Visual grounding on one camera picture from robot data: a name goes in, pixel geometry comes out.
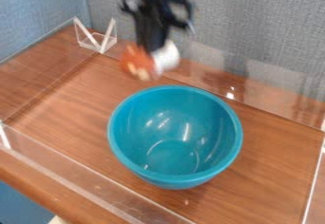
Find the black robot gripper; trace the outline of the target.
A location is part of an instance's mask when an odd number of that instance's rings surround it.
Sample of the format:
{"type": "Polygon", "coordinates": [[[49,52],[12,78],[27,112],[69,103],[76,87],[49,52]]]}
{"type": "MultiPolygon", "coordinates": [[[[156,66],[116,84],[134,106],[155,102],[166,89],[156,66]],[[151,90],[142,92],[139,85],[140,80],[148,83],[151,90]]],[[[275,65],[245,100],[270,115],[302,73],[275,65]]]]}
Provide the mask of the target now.
{"type": "Polygon", "coordinates": [[[140,15],[151,16],[136,21],[138,45],[147,53],[152,53],[164,46],[167,26],[194,31],[192,3],[190,0],[120,0],[120,10],[130,13],[135,19],[140,15]],[[179,18],[171,10],[171,6],[182,6],[186,10],[186,18],[179,18]]]}

